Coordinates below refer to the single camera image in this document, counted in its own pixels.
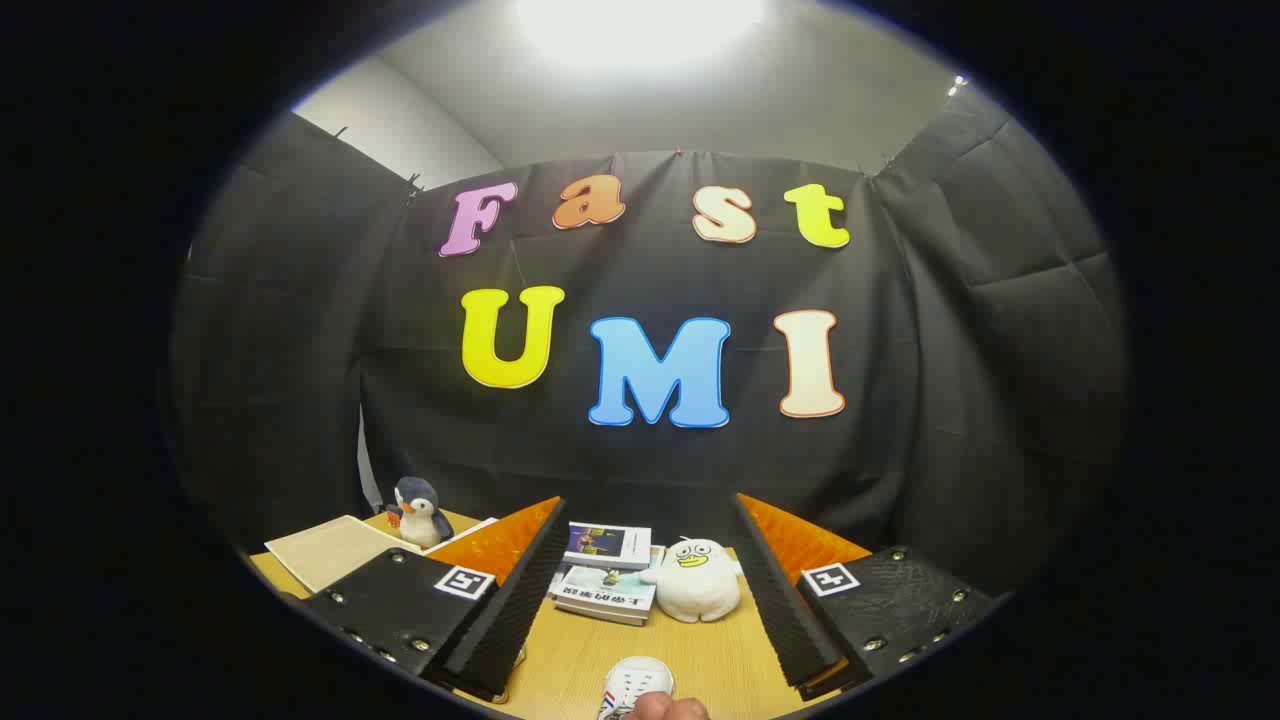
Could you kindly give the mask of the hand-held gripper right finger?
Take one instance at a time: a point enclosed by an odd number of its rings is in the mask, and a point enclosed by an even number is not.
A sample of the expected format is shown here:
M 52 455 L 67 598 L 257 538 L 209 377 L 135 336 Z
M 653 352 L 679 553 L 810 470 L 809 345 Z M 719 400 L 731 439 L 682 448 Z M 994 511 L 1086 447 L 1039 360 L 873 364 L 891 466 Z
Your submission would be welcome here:
M 922 662 L 998 598 L 901 544 L 869 551 L 739 493 L 733 550 L 786 683 L 803 700 Z

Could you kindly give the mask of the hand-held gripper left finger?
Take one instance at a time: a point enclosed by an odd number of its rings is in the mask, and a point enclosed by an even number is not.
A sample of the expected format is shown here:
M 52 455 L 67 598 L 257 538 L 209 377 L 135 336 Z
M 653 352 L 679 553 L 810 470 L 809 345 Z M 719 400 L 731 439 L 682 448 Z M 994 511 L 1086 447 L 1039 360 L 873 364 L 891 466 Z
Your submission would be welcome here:
M 545 498 L 426 553 L 384 550 L 301 605 L 384 666 L 494 700 L 561 565 L 564 506 Z

